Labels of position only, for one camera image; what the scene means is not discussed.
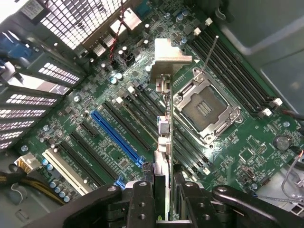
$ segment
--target motherboard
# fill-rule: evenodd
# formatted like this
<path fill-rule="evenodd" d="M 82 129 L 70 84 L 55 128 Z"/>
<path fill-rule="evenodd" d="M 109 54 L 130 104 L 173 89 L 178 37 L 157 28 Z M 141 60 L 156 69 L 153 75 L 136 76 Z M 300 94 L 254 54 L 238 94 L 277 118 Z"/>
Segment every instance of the motherboard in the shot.
<path fill-rule="evenodd" d="M 117 43 L 115 65 L 109 52 L 92 62 L 91 75 L 15 145 L 16 151 L 33 154 L 43 164 L 41 174 L 59 181 L 74 198 L 79 191 L 48 159 L 63 159 L 93 190 L 142 179 L 142 167 L 157 149 L 158 117 L 165 113 L 163 96 L 150 83 L 154 41 L 170 38 L 193 57 L 173 76 L 174 162 L 207 190 L 227 184 L 249 192 L 266 185 L 294 157 L 290 148 L 303 147 L 298 122 L 264 108 L 276 95 L 202 12 L 179 1 L 151 3 L 147 11 L 141 19 L 149 28 Z M 215 36 L 206 73 L 198 79 Z M 126 49 L 132 53 L 127 61 L 119 54 Z"/>

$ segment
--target metal mesh grille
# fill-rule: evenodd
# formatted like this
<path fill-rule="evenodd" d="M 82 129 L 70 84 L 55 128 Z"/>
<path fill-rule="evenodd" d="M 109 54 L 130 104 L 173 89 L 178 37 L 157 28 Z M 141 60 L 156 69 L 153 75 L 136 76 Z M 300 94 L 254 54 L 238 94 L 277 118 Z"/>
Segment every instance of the metal mesh grille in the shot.
<path fill-rule="evenodd" d="M 19 128 L 26 128 L 30 127 L 34 123 L 34 120 L 32 121 L 20 121 L 20 122 L 13 122 L 13 123 L 0 123 L 0 131 L 8 131 L 13 129 L 19 129 Z"/>
<path fill-rule="evenodd" d="M 23 105 L 53 105 L 57 99 L 37 97 L 37 96 L 26 96 L 22 94 L 13 94 L 6 103 L 9 104 L 23 104 Z"/>
<path fill-rule="evenodd" d="M 79 80 L 79 77 L 50 63 L 46 63 L 44 67 L 39 70 L 39 72 L 71 84 L 75 84 Z"/>
<path fill-rule="evenodd" d="M 0 150 L 8 148 L 12 142 L 0 143 Z"/>
<path fill-rule="evenodd" d="M 17 138 L 19 135 L 22 134 L 22 132 L 23 131 L 0 134 L 0 141 Z"/>
<path fill-rule="evenodd" d="M 7 110 L 0 109 L 0 119 L 23 118 L 23 117 L 39 117 L 45 110 Z"/>
<path fill-rule="evenodd" d="M 42 24 L 75 49 L 120 7 L 120 0 L 50 0 L 48 7 Z"/>

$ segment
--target white pci slot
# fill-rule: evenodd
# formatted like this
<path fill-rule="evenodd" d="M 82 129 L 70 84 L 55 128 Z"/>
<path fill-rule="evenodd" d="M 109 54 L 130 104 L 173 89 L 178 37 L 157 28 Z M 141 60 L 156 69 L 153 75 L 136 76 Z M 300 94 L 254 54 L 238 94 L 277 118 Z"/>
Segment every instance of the white pci slot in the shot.
<path fill-rule="evenodd" d="M 47 149 L 42 155 L 80 195 L 83 196 L 92 191 L 90 186 L 84 184 L 82 178 L 57 153 L 54 153 L 52 149 Z"/>

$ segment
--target cpu socket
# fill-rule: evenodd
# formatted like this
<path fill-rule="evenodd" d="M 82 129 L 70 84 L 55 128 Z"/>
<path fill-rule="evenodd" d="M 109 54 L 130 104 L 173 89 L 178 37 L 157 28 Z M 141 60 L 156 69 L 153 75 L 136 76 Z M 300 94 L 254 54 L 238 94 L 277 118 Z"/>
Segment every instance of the cpu socket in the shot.
<path fill-rule="evenodd" d="M 232 123 L 243 121 L 241 109 L 207 72 L 194 68 L 194 78 L 173 96 L 179 119 L 208 148 Z"/>

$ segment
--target green circuit board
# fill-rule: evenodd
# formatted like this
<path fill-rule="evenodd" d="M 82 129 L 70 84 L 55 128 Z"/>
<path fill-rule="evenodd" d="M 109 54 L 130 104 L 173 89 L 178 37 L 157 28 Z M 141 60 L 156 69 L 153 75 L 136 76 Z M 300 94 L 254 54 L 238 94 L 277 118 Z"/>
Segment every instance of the green circuit board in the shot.
<path fill-rule="evenodd" d="M 92 160 L 86 151 L 71 138 L 71 133 L 77 132 L 117 175 L 123 177 L 125 182 L 140 180 L 142 178 L 141 169 L 138 168 L 123 152 L 121 147 L 113 142 L 105 131 L 98 126 L 91 118 L 90 113 L 93 110 L 97 110 L 139 155 L 144 156 L 148 162 L 153 160 L 153 151 L 157 147 L 153 129 L 157 129 L 157 114 L 163 114 L 164 107 L 162 105 L 162 96 L 156 94 L 155 85 L 149 83 L 150 76 L 145 71 L 145 67 L 150 66 L 153 62 L 153 41 L 155 38 L 171 38 L 172 44 L 179 46 L 180 38 L 185 36 L 185 29 L 194 28 L 198 21 L 206 19 L 201 14 L 189 9 L 189 16 L 183 20 L 182 24 L 177 23 L 175 21 L 176 15 L 183 8 L 184 6 L 176 1 L 167 1 L 157 7 L 152 7 L 151 13 L 143 19 L 143 23 L 150 24 L 151 31 L 148 34 L 142 32 L 136 38 L 128 38 L 123 43 L 119 43 L 116 48 L 116 50 L 119 50 L 122 46 L 129 47 L 136 56 L 136 62 L 132 66 L 127 67 L 121 64 L 119 57 L 116 56 L 115 58 L 120 64 L 119 68 L 105 72 L 101 69 L 101 63 L 109 65 L 109 53 L 104 53 L 104 55 L 95 62 L 94 72 L 28 132 L 15 145 L 15 149 L 21 153 L 21 146 L 27 145 L 28 151 L 41 161 L 43 159 L 42 153 L 49 148 L 48 143 L 40 142 L 41 137 L 47 137 L 54 143 L 66 141 L 105 183 L 113 183 L 113 178 Z M 164 17 L 166 12 L 171 14 L 170 19 Z M 240 56 L 214 25 L 211 26 L 211 29 L 219 35 L 219 39 L 223 41 L 232 53 Z M 144 39 L 148 39 L 150 42 L 148 48 L 142 45 Z M 185 45 L 183 49 L 187 55 L 192 55 L 195 61 L 189 66 L 184 66 L 174 75 L 173 91 L 179 90 L 193 78 L 192 69 L 194 67 L 203 67 L 203 62 L 189 46 Z M 271 89 L 250 65 L 245 60 L 241 62 L 256 81 L 258 81 L 269 94 L 273 95 Z M 207 70 L 238 104 L 237 99 L 217 79 L 217 76 L 210 69 L 207 68 Z M 112 85 L 110 78 L 116 73 L 123 74 L 123 81 L 119 81 L 118 85 Z M 119 104 L 116 101 L 118 97 L 123 97 L 124 94 L 128 93 L 127 89 L 129 86 L 137 84 L 142 85 L 144 93 L 139 93 L 139 97 L 131 95 L 133 98 L 131 103 L 124 101 Z M 76 96 L 80 98 L 79 102 L 74 101 Z M 105 110 L 103 105 L 105 101 L 108 101 L 123 117 L 124 122 L 129 123 L 131 127 L 135 129 L 134 132 L 136 135 L 149 144 L 150 149 L 148 151 Z M 281 152 L 272 145 L 273 138 L 276 135 L 288 135 L 292 138 L 293 145 L 303 146 L 303 140 L 297 131 L 299 124 L 291 117 L 275 113 L 270 117 L 261 119 L 254 118 L 241 104 L 240 107 L 244 121 L 240 124 L 234 123 L 230 126 L 215 141 L 215 147 L 212 149 L 207 149 L 199 145 L 187 134 L 183 126 L 178 123 L 176 124 L 177 129 L 179 129 L 176 135 L 176 150 L 178 150 L 178 153 L 187 156 L 184 150 L 195 147 L 199 153 L 204 154 L 213 163 L 213 167 L 210 168 L 211 173 L 208 175 L 201 171 L 202 167 L 196 168 L 197 172 L 199 172 L 198 181 L 202 182 L 208 190 L 211 190 L 213 186 L 218 184 L 228 184 L 241 190 L 247 190 L 253 183 L 256 183 L 258 188 L 262 186 L 266 179 L 273 176 L 294 156 L 291 150 Z M 95 127 L 98 132 L 96 137 L 91 137 L 83 130 L 80 126 L 83 121 Z M 289 122 L 289 126 L 284 127 L 284 122 Z M 43 126 L 45 125 L 48 125 L 50 130 L 46 132 L 43 131 Z M 83 170 L 75 165 L 67 154 L 60 153 L 60 156 L 62 156 L 83 179 L 86 178 Z M 189 161 L 193 161 L 193 163 L 196 162 L 195 155 L 191 155 L 188 159 Z M 184 165 L 185 169 L 191 166 L 190 162 L 182 165 Z M 255 177 L 248 177 L 244 170 L 242 170 L 242 167 L 250 168 Z M 41 173 L 43 173 L 48 180 L 59 176 L 55 171 L 47 171 L 45 167 L 41 169 Z M 97 187 L 93 182 L 90 182 L 90 186 L 93 189 Z"/>

